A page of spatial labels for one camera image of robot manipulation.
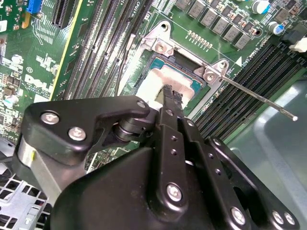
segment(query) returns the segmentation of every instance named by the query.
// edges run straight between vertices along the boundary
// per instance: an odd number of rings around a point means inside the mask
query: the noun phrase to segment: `electronic component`
[[[75,66],[75,64],[76,64],[76,59],[70,61],[67,65],[65,73],[68,73],[70,70],[72,70],[72,68]]]
[[[204,17],[202,18],[201,24],[210,27],[210,25],[214,22],[216,17],[217,13],[209,8],[208,11],[205,13]]]
[[[188,6],[189,2],[190,0],[177,0],[175,5],[184,11],[186,7]]]
[[[20,80],[19,80],[19,79],[14,78],[13,85],[15,85],[15,86],[19,87],[19,86],[20,86]]]
[[[226,6],[222,12],[222,16],[227,17],[231,11],[232,11],[232,8],[230,6]]]
[[[269,11],[271,4],[267,0],[256,0],[252,5],[251,9],[253,13],[265,14]]]
[[[43,0],[29,0],[27,11],[31,14],[40,12]]]
[[[248,22],[245,26],[244,26],[244,32],[246,32],[246,33],[249,33],[249,31],[251,30],[251,28],[254,26],[254,24],[253,23],[251,23],[251,22]]]
[[[52,15],[52,24],[60,29],[68,26],[76,0],[57,0]]]
[[[307,51],[307,37],[302,38],[295,45],[289,46],[290,50],[305,53]]]
[[[235,47],[238,49],[243,49],[249,41],[250,37],[247,34],[242,34],[242,36],[235,43]]]
[[[3,94],[5,96],[11,96],[15,93],[15,89],[13,87],[7,86],[3,89]]]
[[[268,31],[274,35],[281,35],[284,31],[284,26],[277,22],[271,22],[268,24]]]
[[[228,21],[225,18],[221,17],[212,30],[220,35],[227,26]]]
[[[302,10],[302,12],[299,14],[301,19],[305,20],[307,18],[307,7]]]
[[[81,26],[80,26],[80,29],[79,29],[79,33],[78,33],[78,37],[81,37],[85,34],[86,30],[87,30],[87,27],[88,27],[88,22],[86,23],[83,23]]]
[[[238,14],[234,19],[233,19],[233,23],[235,25],[239,25],[240,21],[243,19],[243,16],[241,14]]]
[[[227,33],[223,36],[225,40],[228,42],[232,42],[235,37],[239,34],[240,30],[236,28],[235,26],[231,26]]]
[[[30,23],[30,17],[31,17],[31,14],[29,12],[26,12],[24,14],[24,21],[21,25],[21,28],[25,29],[29,26],[29,23]]]
[[[285,9],[280,9],[279,12],[275,16],[275,20],[282,23],[290,16],[289,12]]]
[[[213,0],[210,4],[210,6],[213,8],[213,9],[216,9],[216,7],[218,6],[218,4],[220,3],[221,0]]]
[[[199,0],[196,0],[190,8],[188,14],[193,18],[197,18],[204,8],[205,5]]]
[[[8,83],[10,83],[10,84],[13,84],[13,82],[14,82],[14,77],[12,77],[12,76],[7,76],[6,81],[7,81]]]
[[[16,95],[11,95],[11,96],[8,96],[2,102],[6,107],[13,108],[13,106],[18,103],[18,97]]]
[[[296,4],[296,0],[290,0],[288,4],[286,5],[287,9],[291,9]]]

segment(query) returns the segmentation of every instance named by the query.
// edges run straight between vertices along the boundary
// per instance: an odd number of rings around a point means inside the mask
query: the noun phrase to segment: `green circuit board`
[[[142,39],[154,29],[161,21],[167,21],[171,25],[171,39],[185,48],[195,56],[208,64],[213,64],[220,59],[229,62],[227,76],[234,78],[245,65],[262,48],[266,41],[275,36],[267,31],[270,22],[275,21],[281,10],[288,13],[280,22],[285,29],[293,28],[301,21],[301,12],[306,9],[306,2],[296,0],[295,5],[288,9],[287,5],[293,0],[274,0],[266,14],[255,14],[251,11],[253,1],[236,0],[198,0],[203,5],[203,10],[197,16],[191,16],[191,9],[196,0],[187,1],[189,4],[185,9],[176,5],[176,0],[154,0],[143,23],[136,33],[131,46],[127,64],[123,73],[123,87],[121,95],[135,93],[135,87],[140,79],[140,74],[150,61],[153,52],[144,51],[140,57],[136,52],[140,47]],[[107,12],[106,6],[110,0],[76,0],[73,6],[72,17],[65,28],[57,28],[52,22],[54,7],[57,0],[43,0],[40,12],[29,15],[26,12],[27,0],[6,1],[0,0],[0,135],[12,142],[16,142],[25,108],[36,102],[72,99],[72,93],[78,89],[78,78],[81,78],[79,66],[76,67],[82,49],[88,45],[94,45],[94,38],[99,28],[91,27],[93,22],[102,22]],[[112,33],[120,25],[120,17],[125,7],[129,7],[132,1],[119,0],[118,7],[114,11],[111,27],[103,37],[103,45],[96,50],[95,63],[90,66],[89,71],[94,77],[97,73],[99,60],[105,55],[106,44]],[[145,1],[133,1],[133,10],[130,17],[141,10]],[[236,42],[225,40],[223,33],[214,32],[213,27],[204,26],[201,23],[207,9],[214,11],[218,18],[224,18],[227,26],[237,28],[240,33],[248,36],[248,44],[238,48]],[[230,9],[228,14],[223,14],[225,9]],[[237,15],[241,15],[240,22],[235,22]],[[124,36],[127,36],[128,26],[120,35],[111,56],[107,57],[106,68],[97,79],[97,86],[93,89],[91,97],[113,96],[116,77],[111,74],[112,68],[120,64],[119,55],[124,46]],[[302,69],[296,76],[305,72]],[[211,99],[204,103],[194,116],[196,120],[210,106],[219,93],[223,91],[223,84]],[[91,77],[84,84],[78,98],[88,97],[91,88]],[[197,105],[201,98],[208,92],[209,87],[204,87],[198,95],[193,98],[185,108],[185,115]],[[2,100],[8,96],[15,95],[18,102],[13,107],[5,106]],[[111,160],[127,152],[133,146],[121,149],[108,149],[99,153],[101,158],[106,154],[106,159]]]

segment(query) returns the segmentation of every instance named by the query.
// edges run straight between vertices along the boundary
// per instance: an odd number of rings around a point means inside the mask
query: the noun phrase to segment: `black expansion slot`
[[[99,0],[96,3],[95,11],[93,13],[93,17],[90,23],[90,28],[87,30],[86,35],[84,36],[83,47],[81,49],[80,54],[78,55],[78,60],[72,70],[71,77],[64,93],[64,99],[66,100],[71,98],[71,94],[72,98],[74,97],[75,91],[73,90],[73,86],[78,86],[80,84],[80,81],[83,79],[83,74],[79,73],[84,72],[84,63],[87,62],[92,52],[94,42],[97,39],[100,29],[102,28],[101,25],[105,21],[106,13],[110,6],[111,0],[108,0],[108,2],[106,3],[106,10],[104,9],[105,2],[106,0]]]
[[[266,98],[272,97],[303,66],[301,59],[268,42],[234,79]],[[254,97],[228,84],[210,107],[196,120],[201,135],[226,139],[263,105]]]
[[[97,40],[95,42],[95,49],[99,50],[101,45],[102,45],[102,41],[104,39],[104,37],[106,36],[107,31],[111,28],[112,26],[112,22],[114,19],[114,13],[116,11],[116,9],[118,8],[120,3],[120,0],[113,0],[111,1],[111,6],[110,8],[108,8],[107,10],[107,15],[106,15],[106,19],[103,23],[103,26],[99,32],[99,35],[97,37]],[[82,80],[81,82],[77,85],[75,94],[74,94],[74,99],[79,99],[81,98],[82,92],[84,91],[85,86],[88,84],[88,81],[92,81],[92,78],[90,78],[91,72],[94,68],[94,62],[96,60],[96,53],[91,51],[91,54],[89,56],[89,60],[84,63],[85,67],[84,67],[84,71],[85,73],[80,73],[82,74]]]
[[[130,30],[130,32],[127,33],[128,35],[130,33],[137,35],[137,31],[139,30],[140,26],[142,25],[142,23],[143,23],[143,21],[146,17],[146,14],[148,13],[153,1],[154,0],[143,1],[144,4],[141,4],[141,10],[138,11],[137,15],[134,16],[136,20],[134,20],[134,25],[133,25],[132,30]],[[110,68],[111,70],[109,71],[109,73],[106,77],[106,82],[104,84],[102,91],[100,92],[99,97],[111,96],[111,95],[108,95],[108,90],[109,90],[109,88],[111,87],[112,84],[115,84],[114,79],[116,77],[118,77],[117,75],[118,75],[119,67],[118,67],[117,63],[119,62],[119,60],[122,60],[123,57],[124,57],[125,47],[127,45],[128,39],[129,39],[129,37],[127,36],[125,38],[125,42],[122,43],[122,46],[119,49],[119,50],[121,50],[121,52],[119,53],[119,55],[117,56],[117,58],[114,60],[114,62],[111,65],[111,68]]]
[[[136,4],[136,0],[130,0],[128,8],[122,8],[122,11],[125,11],[125,14],[121,17],[118,27],[116,28],[116,31],[113,35],[113,37],[108,40],[108,46],[106,49],[106,53],[110,57],[111,54],[114,51],[114,48],[116,44],[119,42],[120,37],[122,36],[123,32],[129,27],[130,24],[130,15],[132,14],[132,11],[134,10],[134,6]],[[98,83],[100,82],[100,77],[103,76],[103,73],[105,72],[106,66],[108,64],[109,60],[108,58],[103,58],[102,62],[100,62],[98,70],[95,72],[94,79],[90,85],[90,88],[86,94],[86,98],[93,97],[93,94],[98,86]]]
[[[60,29],[68,26],[76,0],[57,0],[54,7],[52,24]]]

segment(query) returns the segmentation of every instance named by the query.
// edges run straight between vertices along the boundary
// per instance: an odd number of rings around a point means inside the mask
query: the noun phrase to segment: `metal bolt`
[[[238,208],[233,207],[231,209],[231,214],[232,214],[232,216],[234,217],[235,221],[238,224],[240,224],[240,225],[244,225],[245,224],[244,215],[242,214],[242,212]]]
[[[213,139],[214,143],[218,146],[221,146],[221,143],[217,139]]]
[[[284,217],[286,217],[287,221],[290,224],[295,225],[295,221],[294,221],[294,219],[292,218],[292,216],[289,213],[285,212],[284,213]]]
[[[221,68],[221,69],[225,69],[226,67],[227,67],[226,62],[220,63],[220,68]]]
[[[207,81],[212,81],[214,76],[212,74],[207,75]]]
[[[272,214],[277,223],[283,224],[283,218],[279,215],[278,212],[273,211]]]
[[[59,122],[58,115],[50,112],[42,114],[40,119],[48,125],[54,125]]]
[[[169,110],[169,109],[166,110],[166,113],[167,113],[168,115],[170,115],[170,116],[174,115],[174,113],[173,113],[171,110]]]
[[[138,106],[141,107],[141,108],[145,108],[145,107],[146,107],[145,103],[142,102],[142,101],[138,101],[137,104],[138,104]]]
[[[82,141],[86,138],[86,133],[79,127],[73,127],[68,131],[68,136],[76,141]]]
[[[181,190],[174,184],[168,184],[166,187],[167,194],[169,198],[171,198],[173,201],[180,201],[182,199],[182,193]]]
[[[189,124],[189,126],[194,126],[194,123],[191,120],[187,120],[187,123]]]

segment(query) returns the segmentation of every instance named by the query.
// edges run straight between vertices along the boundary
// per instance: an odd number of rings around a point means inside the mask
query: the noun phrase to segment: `pcie slot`
[[[134,9],[135,3],[136,3],[136,0],[131,0],[127,10],[122,8],[122,11],[125,10],[126,12],[125,12],[124,16],[120,19],[119,25],[116,29],[114,36],[109,37],[108,47],[107,47],[107,50],[106,50],[107,54],[111,55],[113,53],[114,48],[115,48],[116,44],[119,42],[120,37],[124,33],[125,29],[127,27],[129,27],[128,19],[129,19],[130,14],[132,13],[132,11]],[[103,58],[99,62],[99,69],[95,70],[95,74],[93,75],[94,76],[93,81],[90,84],[90,88],[89,88],[89,90],[86,94],[86,98],[93,96],[93,93],[95,92],[97,85],[100,82],[100,76],[103,76],[108,62],[109,62],[108,58]]]
[[[116,9],[118,8],[119,6],[119,2],[120,0],[114,0],[112,1],[111,3],[111,7],[108,9],[108,12],[107,12],[107,17],[106,17],[106,20],[104,21],[104,24],[102,26],[102,29],[101,31],[99,32],[99,35],[98,35],[98,38],[97,38],[97,41],[95,42],[95,50],[99,50],[101,48],[101,45],[102,45],[102,41],[104,39],[104,37],[106,36],[106,33],[109,29],[111,29],[111,25],[112,25],[112,22],[113,22],[113,19],[114,19],[114,13],[116,11]],[[122,15],[119,15],[116,22],[115,22],[115,25],[114,26],[117,26],[118,22],[119,22],[119,19]],[[95,68],[94,66],[94,62],[97,58],[101,58],[101,57],[97,57],[96,55],[97,53],[94,53],[93,51],[91,51],[91,54],[89,56],[89,60],[86,62],[85,64],[85,73],[80,73],[82,74],[82,80],[81,82],[77,85],[77,88],[76,88],[76,91],[75,91],[75,95],[74,95],[74,98],[80,98],[81,95],[82,95],[82,92],[85,88],[86,85],[90,85],[89,82],[91,82],[92,78],[91,78],[91,72],[93,71],[93,69]]]
[[[294,69],[291,70],[291,72],[288,72],[283,78],[283,80],[278,82],[272,89],[267,89],[268,91],[264,96],[267,98],[272,97],[274,93],[276,93],[278,89],[282,87],[284,84],[286,84],[300,69],[301,69],[301,66],[296,66]],[[252,108],[250,108],[246,112],[246,115],[244,118],[238,117],[236,120],[232,121],[233,125],[231,125],[230,127],[227,127],[226,129],[223,129],[223,130],[216,130],[210,133],[209,135],[217,135],[221,139],[226,139],[233,131],[235,131],[238,128],[238,126],[235,125],[235,123],[239,122],[240,124],[242,124],[244,120],[246,119],[246,117],[253,115],[261,107],[261,105],[262,105],[262,102],[255,100],[254,105],[252,106]]]
[[[264,47],[262,50],[259,51],[259,53],[257,54],[256,57],[254,57],[251,62],[244,68],[241,70],[240,73],[237,74],[235,81],[238,82],[239,84],[244,83],[251,75],[252,73],[258,69],[258,64],[262,64],[264,63],[267,58],[273,53],[273,51],[276,48],[273,46],[266,46]],[[232,96],[232,94],[234,94],[238,89],[234,86],[228,85],[224,91],[220,94],[219,98],[217,98],[216,100],[218,101],[223,101],[226,100],[227,97]],[[203,113],[197,120],[196,120],[196,125],[198,126],[198,128],[202,128],[204,125],[206,125],[206,122],[208,120],[208,116],[209,115],[215,115],[218,110],[219,110],[219,106],[221,105],[217,105],[216,106],[210,106],[207,111],[205,113]]]
[[[63,29],[69,24],[76,0],[57,0],[53,11],[52,24]]]
[[[280,61],[282,59],[283,59],[282,63],[286,63],[285,65],[281,67],[282,69],[277,69],[273,72],[271,71],[272,68],[271,70],[263,69],[265,73],[260,76],[261,79],[255,77],[255,79],[257,79],[256,82],[254,82],[253,84],[250,84],[248,88],[250,88],[251,90],[253,90],[254,92],[260,95],[263,95],[263,92],[267,88],[271,88],[272,82],[280,78],[281,72],[287,69],[292,63],[291,61],[286,62],[287,58],[284,57],[283,54],[278,53],[277,55],[275,55],[275,57],[276,59],[272,58],[273,60],[275,60],[274,66],[280,64]],[[212,133],[212,130],[214,130],[217,126],[223,129],[224,126],[229,125],[229,122],[231,122],[229,119],[235,118],[236,115],[242,114],[250,101],[254,101],[254,98],[240,91],[238,94],[238,97],[236,97],[233,100],[234,102],[233,105],[228,105],[228,103],[226,103],[225,107],[227,108],[227,113],[225,113],[224,111],[220,112],[222,116],[219,117],[219,119],[215,119],[213,123],[212,122],[210,123],[210,125],[206,126],[205,129],[202,130],[202,134],[207,135],[208,133]]]
[[[273,54],[271,54],[271,59],[265,63],[265,65],[260,69],[257,69],[254,71],[254,74],[252,75],[253,78],[246,82],[246,84],[243,84],[246,88],[250,90],[254,90],[254,88],[261,82],[263,78],[265,78],[268,73],[270,72],[270,69],[276,67],[276,65],[279,63],[279,61],[284,57],[283,54],[280,54],[277,50],[274,51]],[[225,116],[228,114],[232,108],[236,107],[244,98],[246,95],[245,92],[238,90],[234,86],[230,86],[235,92],[235,97],[232,98],[232,96],[229,97],[228,100],[224,101],[224,108],[221,109],[218,113],[218,115],[212,116],[208,119],[211,120],[211,122],[207,123],[202,129],[202,134],[207,133],[208,130],[213,129],[215,126],[218,125],[218,121],[221,120],[222,116]]]
[[[143,1],[143,3],[145,5],[143,5],[143,4],[140,5],[141,10],[136,13],[139,16],[135,15],[136,20],[134,20],[134,23],[133,23],[135,25],[133,25],[131,32],[129,32],[127,34],[130,34],[130,33],[135,34],[135,35],[137,34],[137,31],[139,30],[141,24],[143,23],[145,16],[146,16],[147,12],[149,11],[153,1],[154,0],[148,0],[146,2]],[[124,52],[125,52],[124,49],[125,49],[127,40],[128,40],[128,37],[126,37],[125,42],[122,43],[122,46],[119,49],[119,50],[122,50],[122,51],[117,56],[117,58],[113,61],[112,65],[110,67],[110,71],[106,76],[106,82],[103,86],[102,91],[100,92],[100,97],[108,96],[107,95],[108,89],[111,87],[112,83],[114,83],[114,79],[116,78],[116,75],[118,74],[118,70],[114,71],[114,68],[119,69],[119,67],[117,66],[117,63],[118,63],[119,60],[122,60],[123,57],[124,57]]]
[[[72,74],[70,77],[70,80],[68,82],[68,86],[64,93],[64,98],[69,99],[70,94],[72,93],[72,88],[74,85],[79,85],[81,79],[83,78],[83,71],[85,68],[84,63],[87,62],[91,52],[92,48],[94,46],[94,42],[96,41],[96,38],[98,36],[98,33],[101,29],[101,24],[104,22],[107,9],[110,6],[111,0],[108,0],[106,3],[106,6],[104,5],[106,0],[100,0],[97,3],[97,7],[95,8],[95,11],[93,13],[93,19],[90,24],[90,28],[87,31],[86,35],[84,36],[83,40],[83,48],[80,52],[79,58],[76,62],[75,67],[72,70]]]

